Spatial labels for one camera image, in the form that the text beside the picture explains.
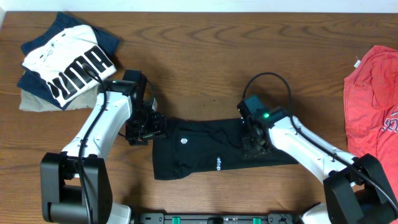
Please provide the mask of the black polo shirt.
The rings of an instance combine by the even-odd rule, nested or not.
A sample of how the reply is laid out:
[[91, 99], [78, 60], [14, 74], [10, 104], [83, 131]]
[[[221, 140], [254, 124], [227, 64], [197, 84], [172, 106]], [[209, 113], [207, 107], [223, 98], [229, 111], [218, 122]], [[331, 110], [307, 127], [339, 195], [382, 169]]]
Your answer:
[[244, 158], [243, 122], [239, 118], [213, 121], [167, 121], [167, 137], [153, 140], [154, 179], [177, 180], [195, 172], [282, 166], [297, 161], [282, 151]]

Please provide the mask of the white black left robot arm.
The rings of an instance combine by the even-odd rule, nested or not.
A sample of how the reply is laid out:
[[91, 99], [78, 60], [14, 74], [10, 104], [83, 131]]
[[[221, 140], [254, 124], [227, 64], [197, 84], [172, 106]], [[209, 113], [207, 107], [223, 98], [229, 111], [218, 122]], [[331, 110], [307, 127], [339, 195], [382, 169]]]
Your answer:
[[96, 106], [60, 153], [40, 163], [42, 215], [50, 223], [131, 223], [132, 210], [114, 202], [106, 158], [121, 128], [132, 146], [165, 135], [165, 119], [144, 101], [148, 81], [104, 80]]

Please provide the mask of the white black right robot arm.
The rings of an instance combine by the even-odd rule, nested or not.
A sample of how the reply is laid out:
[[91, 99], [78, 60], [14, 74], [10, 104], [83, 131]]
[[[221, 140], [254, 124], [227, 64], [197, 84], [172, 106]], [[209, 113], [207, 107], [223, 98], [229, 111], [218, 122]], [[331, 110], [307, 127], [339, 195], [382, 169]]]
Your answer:
[[246, 156], [284, 152], [322, 184], [325, 203], [296, 218], [297, 223], [392, 223], [397, 200], [381, 163], [371, 155], [356, 157], [317, 136], [291, 114], [276, 108], [239, 105]]

